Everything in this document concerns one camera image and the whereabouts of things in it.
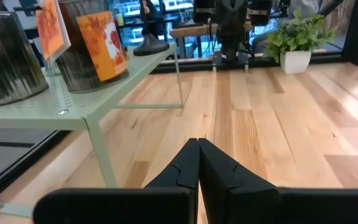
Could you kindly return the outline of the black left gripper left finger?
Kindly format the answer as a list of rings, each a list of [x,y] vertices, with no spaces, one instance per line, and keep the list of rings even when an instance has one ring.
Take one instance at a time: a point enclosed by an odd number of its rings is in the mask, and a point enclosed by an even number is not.
[[[34,224],[196,224],[200,146],[189,139],[143,188],[72,188],[44,195]]]

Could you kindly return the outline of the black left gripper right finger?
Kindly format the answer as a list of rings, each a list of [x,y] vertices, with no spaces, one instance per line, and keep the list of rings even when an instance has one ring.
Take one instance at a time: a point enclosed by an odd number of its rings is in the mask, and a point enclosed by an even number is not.
[[[358,224],[358,189],[278,187],[199,139],[200,185],[212,224]]]

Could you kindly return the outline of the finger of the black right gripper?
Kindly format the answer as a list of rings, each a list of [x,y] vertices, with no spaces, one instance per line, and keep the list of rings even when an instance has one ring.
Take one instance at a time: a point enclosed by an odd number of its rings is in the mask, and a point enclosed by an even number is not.
[[[231,0],[216,0],[217,22],[220,27],[227,26],[231,20]]]
[[[232,0],[232,21],[234,29],[241,29],[247,17],[247,0]]]

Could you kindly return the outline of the black metal candlestick holder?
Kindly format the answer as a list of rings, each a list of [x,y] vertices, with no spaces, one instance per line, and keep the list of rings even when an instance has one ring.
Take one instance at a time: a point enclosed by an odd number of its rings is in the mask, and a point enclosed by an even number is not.
[[[147,22],[143,22],[143,23],[144,23],[144,27],[142,29],[142,36],[144,39],[142,43],[134,49],[134,55],[146,56],[146,55],[152,55],[167,50],[169,48],[169,44],[154,37],[149,32],[149,28],[147,27]]]

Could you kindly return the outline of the candle tin with orange label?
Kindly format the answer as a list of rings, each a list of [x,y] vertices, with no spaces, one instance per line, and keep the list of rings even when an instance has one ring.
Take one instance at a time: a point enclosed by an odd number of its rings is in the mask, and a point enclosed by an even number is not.
[[[57,59],[72,93],[105,88],[129,76],[108,0],[59,0],[71,42]]]

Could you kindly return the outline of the clear glass candle holder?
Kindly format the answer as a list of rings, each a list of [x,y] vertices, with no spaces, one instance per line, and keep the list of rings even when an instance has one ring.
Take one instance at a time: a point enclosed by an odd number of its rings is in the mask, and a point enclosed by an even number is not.
[[[47,77],[54,77],[60,74],[59,68],[55,63],[55,59],[50,56],[45,59],[45,75]]]

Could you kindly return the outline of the orange paper hang tag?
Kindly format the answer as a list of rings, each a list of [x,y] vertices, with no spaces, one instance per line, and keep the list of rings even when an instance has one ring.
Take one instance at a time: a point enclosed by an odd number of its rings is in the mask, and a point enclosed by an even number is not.
[[[36,24],[44,59],[56,60],[71,46],[58,0],[40,0]]]

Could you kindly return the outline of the grey glass jar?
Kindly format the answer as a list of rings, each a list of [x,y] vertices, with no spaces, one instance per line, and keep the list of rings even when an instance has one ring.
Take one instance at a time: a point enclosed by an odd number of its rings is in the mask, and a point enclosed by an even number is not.
[[[0,105],[48,89],[39,61],[15,12],[0,12]]]

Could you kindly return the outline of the wooden bench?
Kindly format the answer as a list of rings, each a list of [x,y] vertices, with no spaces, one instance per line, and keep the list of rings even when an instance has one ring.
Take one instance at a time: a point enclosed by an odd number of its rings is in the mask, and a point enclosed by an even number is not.
[[[170,32],[178,46],[180,59],[208,58],[220,47],[217,24],[186,24],[176,26]]]

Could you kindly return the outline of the green plant in white pot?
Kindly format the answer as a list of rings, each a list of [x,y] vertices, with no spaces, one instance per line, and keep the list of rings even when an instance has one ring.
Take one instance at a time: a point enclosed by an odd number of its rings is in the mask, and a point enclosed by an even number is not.
[[[314,49],[334,40],[335,31],[325,27],[325,17],[303,17],[300,10],[293,19],[269,33],[264,56],[274,59],[286,74],[303,73]]]

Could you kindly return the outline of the green perforated metal shelf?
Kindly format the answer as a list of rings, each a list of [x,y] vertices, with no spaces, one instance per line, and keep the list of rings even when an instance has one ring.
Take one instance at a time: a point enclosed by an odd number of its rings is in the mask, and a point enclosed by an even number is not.
[[[106,187],[119,188],[116,173],[108,155],[100,121],[112,110],[173,109],[183,107],[184,101],[174,104],[123,104],[124,99],[147,75],[161,64],[172,63],[180,74],[177,45],[170,44],[163,52],[135,56],[128,49],[129,76],[117,84],[87,93],[71,93],[60,76],[48,77],[50,88],[29,99],[0,106],[0,128],[55,129],[62,131],[85,130],[96,154]]]

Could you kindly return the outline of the black vertical post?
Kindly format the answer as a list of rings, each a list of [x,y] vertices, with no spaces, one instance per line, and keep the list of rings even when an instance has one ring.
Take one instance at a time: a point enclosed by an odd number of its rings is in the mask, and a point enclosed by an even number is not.
[[[345,62],[358,62],[358,0],[354,2],[346,40],[342,50],[342,59]]]

